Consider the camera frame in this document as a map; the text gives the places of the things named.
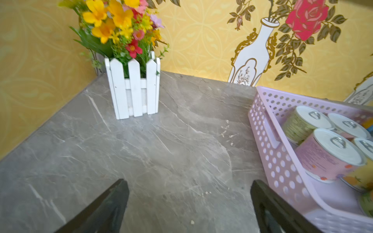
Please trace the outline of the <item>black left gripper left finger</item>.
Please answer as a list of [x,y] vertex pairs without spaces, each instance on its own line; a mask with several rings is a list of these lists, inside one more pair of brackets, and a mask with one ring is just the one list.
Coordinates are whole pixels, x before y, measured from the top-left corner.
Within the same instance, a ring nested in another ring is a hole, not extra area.
[[117,180],[57,233],[118,233],[129,199],[128,183]]

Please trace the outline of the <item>blue mixed congee can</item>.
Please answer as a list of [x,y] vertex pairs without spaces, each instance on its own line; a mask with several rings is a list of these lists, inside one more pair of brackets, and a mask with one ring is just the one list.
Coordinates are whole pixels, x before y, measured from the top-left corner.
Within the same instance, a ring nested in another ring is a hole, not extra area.
[[361,124],[371,135],[373,134],[373,118],[369,118]]

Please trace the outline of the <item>pink can with pull tab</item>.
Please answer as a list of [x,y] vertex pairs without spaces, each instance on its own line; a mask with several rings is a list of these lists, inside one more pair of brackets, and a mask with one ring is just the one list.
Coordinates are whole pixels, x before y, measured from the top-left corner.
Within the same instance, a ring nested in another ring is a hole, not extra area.
[[294,152],[306,173],[323,183],[348,175],[366,161],[352,142],[327,129],[314,130]]

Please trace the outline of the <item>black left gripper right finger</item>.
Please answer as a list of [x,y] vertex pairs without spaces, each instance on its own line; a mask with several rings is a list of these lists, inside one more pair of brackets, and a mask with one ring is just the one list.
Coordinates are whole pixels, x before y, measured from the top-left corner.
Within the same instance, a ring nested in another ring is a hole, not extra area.
[[261,233],[321,232],[262,180],[253,181],[250,194]]

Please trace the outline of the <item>green label can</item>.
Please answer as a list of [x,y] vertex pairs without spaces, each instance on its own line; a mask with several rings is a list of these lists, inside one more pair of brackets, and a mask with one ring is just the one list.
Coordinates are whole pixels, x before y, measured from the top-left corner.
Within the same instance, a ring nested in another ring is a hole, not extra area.
[[295,107],[285,122],[282,130],[287,139],[299,146],[315,129],[335,129],[334,123],[325,114],[307,106]]

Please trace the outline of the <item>yellow can white lid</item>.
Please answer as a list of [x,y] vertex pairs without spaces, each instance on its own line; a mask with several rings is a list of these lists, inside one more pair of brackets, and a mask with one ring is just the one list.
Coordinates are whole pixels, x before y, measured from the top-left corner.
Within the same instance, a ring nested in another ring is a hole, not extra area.
[[362,212],[368,216],[373,217],[373,191],[365,192],[358,197],[358,203]]

